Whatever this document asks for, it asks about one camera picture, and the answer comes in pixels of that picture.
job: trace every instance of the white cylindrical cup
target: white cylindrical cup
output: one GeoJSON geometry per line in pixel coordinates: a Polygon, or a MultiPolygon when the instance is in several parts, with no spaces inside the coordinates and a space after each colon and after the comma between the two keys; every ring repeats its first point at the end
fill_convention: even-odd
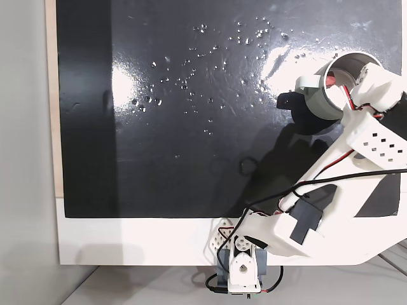
{"type": "Polygon", "coordinates": [[[300,76],[296,81],[295,91],[304,94],[307,107],[314,115],[326,120],[340,119],[346,99],[337,87],[327,88],[328,72],[335,75],[336,86],[346,85],[350,91],[356,85],[356,79],[362,68],[370,62],[382,66],[373,55],[365,52],[341,54],[314,75],[300,76]]]}

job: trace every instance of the glossy black surface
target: glossy black surface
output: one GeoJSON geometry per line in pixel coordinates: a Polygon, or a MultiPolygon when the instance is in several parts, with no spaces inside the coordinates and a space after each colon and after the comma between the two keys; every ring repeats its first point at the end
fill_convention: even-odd
{"type": "Polygon", "coordinates": [[[400,9],[58,0],[66,216],[237,217],[289,187],[341,132],[295,79],[350,50],[400,73],[400,9]]]}

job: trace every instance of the robotic arm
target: robotic arm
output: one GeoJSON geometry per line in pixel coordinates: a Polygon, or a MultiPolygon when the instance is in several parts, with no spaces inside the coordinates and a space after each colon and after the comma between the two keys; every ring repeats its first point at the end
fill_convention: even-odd
{"type": "Polygon", "coordinates": [[[279,211],[266,217],[245,211],[231,233],[230,249],[218,252],[218,258],[221,251],[228,256],[221,263],[228,261],[227,291],[264,291],[261,249],[281,265],[287,260],[360,264],[406,238],[407,207],[400,206],[397,216],[355,218],[386,173],[407,172],[407,137],[400,132],[407,118],[397,116],[405,103],[403,83],[400,76],[367,64],[356,85],[350,93],[342,89],[347,99],[342,135],[280,200],[279,211]],[[381,120],[389,113],[398,119],[386,126],[381,120]],[[383,170],[391,172],[377,173],[383,170]]]}

